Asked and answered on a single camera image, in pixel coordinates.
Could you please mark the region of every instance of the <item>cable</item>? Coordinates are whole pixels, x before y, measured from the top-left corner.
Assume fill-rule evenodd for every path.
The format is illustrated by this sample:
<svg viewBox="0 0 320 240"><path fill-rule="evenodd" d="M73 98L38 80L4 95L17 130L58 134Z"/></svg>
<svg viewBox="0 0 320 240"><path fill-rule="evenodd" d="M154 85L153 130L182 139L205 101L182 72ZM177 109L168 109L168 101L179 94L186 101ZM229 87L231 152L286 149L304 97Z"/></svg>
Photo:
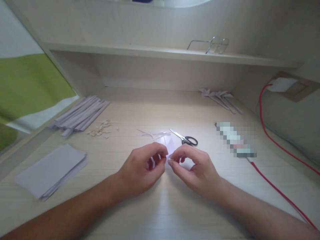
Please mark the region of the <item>cable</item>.
<svg viewBox="0 0 320 240"><path fill-rule="evenodd" d="M269 134L267 133L267 130L266 130L266 127L264 125L264 122L263 122L263 118L262 118L262 94L264 92L264 90L268 87L268 86L272 86L272 84L267 84L263 87L263 89L261 90L261 93L260 93L260 97L259 97L259 106L260 106L260 121L261 121L261 124L262 124L262 128L265 132L265 134L268 136L268 138L270 138L270 140L272 142L274 142L279 148L281 148L283 151L285 151L286 153L288 153L290 156L294 157L295 159L297 159L299 162L303 163L304 165L306 165L308 168L310 168L312 171L314 171L315 173L317 173L318 175L320 175L320 172L317 171L315 168L311 167L309 164L305 163L304 161L302 161L301 159L297 158L295 155L293 155L292 153L290 153L289 151L287 151L286 149L284 149L283 147L281 147L275 140L273 140Z"/></svg>
<svg viewBox="0 0 320 240"><path fill-rule="evenodd" d="M295 209L297 209L299 211L299 213L301 213L301 215L310 223L311 226L313 226L316 230L317 227L311 222L311 220L304 214L303 211L300 210L300 208L297 207L297 205L295 205L286 195L284 195L275 185L273 185L272 182L270 182L258 169L258 167L254 164L254 162L251 162L249 159L248 161L251 163L251 165L257 170L257 172L261 175L261 177L264 178L264 180L266 180L275 190L277 190L278 193L280 193L280 195L282 197L284 197L285 200L287 200Z"/></svg>

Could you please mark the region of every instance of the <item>electrical outlet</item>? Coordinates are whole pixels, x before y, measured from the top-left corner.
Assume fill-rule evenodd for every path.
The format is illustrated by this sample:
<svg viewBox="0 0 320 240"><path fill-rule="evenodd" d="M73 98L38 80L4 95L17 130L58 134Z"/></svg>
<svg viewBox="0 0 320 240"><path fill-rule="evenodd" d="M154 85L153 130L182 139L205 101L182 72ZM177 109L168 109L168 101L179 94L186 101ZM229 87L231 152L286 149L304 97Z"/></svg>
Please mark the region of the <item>electrical outlet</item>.
<svg viewBox="0 0 320 240"><path fill-rule="evenodd" d="M310 95L320 88L320 83L316 83L308 79L282 71L278 72L270 81L273 81L277 78L293 78L297 80L297 82L294 83L285 92L278 92L278 94L284 96L287 99L290 99L293 102L299 102L300 100L304 99L306 96Z"/></svg>

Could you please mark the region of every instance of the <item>forearm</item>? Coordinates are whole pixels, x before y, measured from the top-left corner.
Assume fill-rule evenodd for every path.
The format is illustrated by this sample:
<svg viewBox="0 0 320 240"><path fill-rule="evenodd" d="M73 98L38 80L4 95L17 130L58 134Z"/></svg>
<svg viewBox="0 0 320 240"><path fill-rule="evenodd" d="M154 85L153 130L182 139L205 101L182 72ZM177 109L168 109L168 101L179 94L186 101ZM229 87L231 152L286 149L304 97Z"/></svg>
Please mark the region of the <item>forearm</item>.
<svg viewBox="0 0 320 240"><path fill-rule="evenodd" d="M319 239L310 225L255 198L226 180L226 189L218 203L259 239Z"/></svg>
<svg viewBox="0 0 320 240"><path fill-rule="evenodd" d="M118 203L113 175L5 235L7 239L77 239Z"/></svg>

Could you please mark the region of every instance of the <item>curtain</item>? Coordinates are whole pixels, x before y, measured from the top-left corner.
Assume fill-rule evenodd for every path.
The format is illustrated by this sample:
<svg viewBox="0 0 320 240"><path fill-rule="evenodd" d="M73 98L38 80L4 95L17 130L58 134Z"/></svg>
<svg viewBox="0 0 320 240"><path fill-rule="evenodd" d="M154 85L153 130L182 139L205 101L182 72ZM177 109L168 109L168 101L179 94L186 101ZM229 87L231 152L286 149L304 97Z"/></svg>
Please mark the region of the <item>curtain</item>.
<svg viewBox="0 0 320 240"><path fill-rule="evenodd" d="M0 0L0 152L79 97Z"/></svg>

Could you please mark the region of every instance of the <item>scissors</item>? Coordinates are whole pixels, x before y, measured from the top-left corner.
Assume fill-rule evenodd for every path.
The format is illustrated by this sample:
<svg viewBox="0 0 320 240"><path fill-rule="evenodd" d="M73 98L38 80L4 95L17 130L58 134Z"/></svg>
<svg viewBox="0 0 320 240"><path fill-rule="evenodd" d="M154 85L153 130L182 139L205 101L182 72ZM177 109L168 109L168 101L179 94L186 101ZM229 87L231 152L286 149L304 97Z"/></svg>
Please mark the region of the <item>scissors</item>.
<svg viewBox="0 0 320 240"><path fill-rule="evenodd" d="M197 146L198 145L198 141L195 139L195 138L193 138L193 137L189 137L189 136L181 136L179 133L177 133L177 132L175 132L175 131L173 131L172 129L170 129L169 128L169 130L171 131L171 132L173 132L175 135L177 135L181 140L182 140L182 145L183 144L188 144L188 145L190 145L190 146Z"/></svg>

